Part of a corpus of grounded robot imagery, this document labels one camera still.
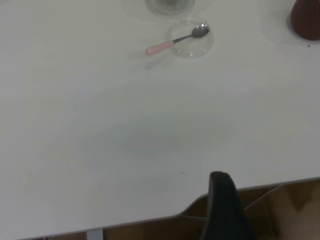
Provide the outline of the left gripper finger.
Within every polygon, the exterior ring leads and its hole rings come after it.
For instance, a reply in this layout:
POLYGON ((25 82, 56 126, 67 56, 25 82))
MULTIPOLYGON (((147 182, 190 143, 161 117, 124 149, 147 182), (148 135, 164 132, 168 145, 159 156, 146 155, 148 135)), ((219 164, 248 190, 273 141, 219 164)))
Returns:
POLYGON ((214 171, 209 176, 207 218, 200 239, 253 239, 236 186, 226 172, 214 171))

